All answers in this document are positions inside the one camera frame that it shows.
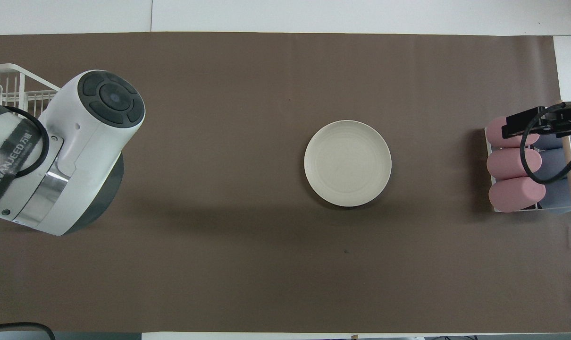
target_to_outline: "pink foam roller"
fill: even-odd
[[[527,165],[532,172],[542,166],[542,156],[533,149],[526,149]],[[508,148],[493,151],[487,159],[487,170],[497,180],[507,180],[516,177],[526,177],[527,172],[522,167],[521,149]]]
[[[489,200],[495,209],[512,213],[539,202],[545,194],[544,185],[529,177],[518,177],[496,182],[489,189]]]
[[[487,125],[487,141],[493,148],[518,148],[521,145],[521,136],[502,138],[502,127],[506,125],[506,117],[495,118]],[[538,134],[527,137],[527,145],[531,145],[539,138]]]

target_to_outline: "white wire rack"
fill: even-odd
[[[485,127],[484,131],[485,131],[485,142],[487,143],[487,156],[489,157],[489,156],[491,155],[491,153],[492,153],[494,150],[497,150],[498,148],[493,148],[493,146],[491,146],[491,143],[489,143],[489,141],[487,140],[487,128],[486,128],[486,127]],[[568,137],[563,137],[563,141],[562,141],[562,142],[563,142],[563,148],[564,148],[564,149],[568,149],[568,150],[571,152],[571,140],[570,140],[570,138],[568,138]],[[491,175],[489,175],[489,176],[491,177],[491,185],[494,185],[497,180],[495,179],[495,177],[493,177],[493,176],[491,176]],[[569,174],[567,175],[567,178],[569,179],[569,191],[570,191],[570,195],[571,195],[571,171],[570,171]],[[542,208],[542,207],[539,207],[537,204],[534,204],[534,205],[532,205],[532,206],[530,206],[530,207],[527,207],[527,208],[525,208],[525,209],[518,210],[518,211],[553,210],[553,209],[562,209],[562,208],[564,208],[564,209],[566,209],[566,208],[571,208],[571,206]],[[496,208],[493,208],[493,210],[494,210],[496,213],[501,213],[501,211],[497,210]]]
[[[0,105],[40,116],[59,87],[15,64],[0,64]]]

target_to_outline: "round button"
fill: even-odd
[[[91,109],[99,115],[99,117],[106,119],[112,123],[121,125],[124,123],[124,118],[121,112],[116,112],[110,109],[107,105],[103,105],[101,102],[92,102],[89,104]]]
[[[103,103],[114,110],[124,111],[130,107],[130,94],[123,86],[105,84],[101,87],[99,94]]]
[[[97,73],[89,73],[84,80],[82,92],[84,95],[96,95],[96,87],[102,83],[103,77]]]

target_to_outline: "cable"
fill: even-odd
[[[55,340],[55,334],[49,327],[46,327],[42,323],[0,323],[0,331],[6,331],[7,329],[18,328],[18,327],[31,327],[38,328],[45,331],[48,334],[50,340]]]
[[[523,131],[522,137],[521,137],[521,163],[522,163],[522,167],[525,169],[525,172],[527,173],[527,175],[529,175],[529,177],[532,180],[534,180],[536,183],[539,183],[539,184],[554,183],[555,181],[563,178],[571,170],[571,161],[570,161],[568,164],[566,164],[566,166],[564,166],[564,168],[562,168],[562,170],[560,170],[560,172],[558,174],[555,174],[554,176],[544,180],[544,179],[541,179],[541,178],[538,178],[537,176],[535,176],[535,174],[529,168],[529,164],[527,164],[527,157],[525,155],[525,149],[526,149],[525,145],[527,144],[527,137],[529,136],[531,129],[535,126],[535,124],[540,119],[540,117],[542,117],[544,114],[548,113],[552,108],[554,108],[555,110],[557,110],[559,108],[564,108],[564,103],[550,106],[547,110],[539,112],[538,114],[536,114],[533,117],[533,119],[531,119],[531,121],[529,121],[529,124],[527,125],[527,127],[525,127],[525,131]]]
[[[20,116],[23,116],[23,118],[26,118],[27,120],[32,122],[38,128],[38,130],[40,130],[40,134],[42,135],[42,152],[40,153],[40,156],[32,165],[28,166],[26,169],[21,170],[15,175],[15,178],[18,179],[19,177],[31,174],[34,170],[38,168],[38,166],[44,163],[46,156],[49,154],[49,144],[50,144],[49,133],[46,132],[44,125],[42,125],[42,123],[40,123],[40,121],[36,119],[35,116],[32,116],[28,112],[18,108],[14,108],[12,106],[5,106],[5,108],[7,108],[11,112],[15,112]]]
[[[478,340],[478,337],[477,337],[476,335],[473,335],[473,336],[462,335],[461,337],[462,337],[462,338],[467,338],[467,339],[470,339],[470,340]],[[440,339],[440,338],[443,338],[443,339],[445,339],[445,340],[451,340],[451,338],[449,338],[449,336],[439,336],[439,337],[437,337],[437,338],[433,338],[432,340],[437,340],[437,339]]]

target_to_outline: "white plate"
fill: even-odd
[[[340,120],[325,125],[304,153],[304,172],[327,202],[360,206],[384,190],[391,176],[391,152],[369,125]]]

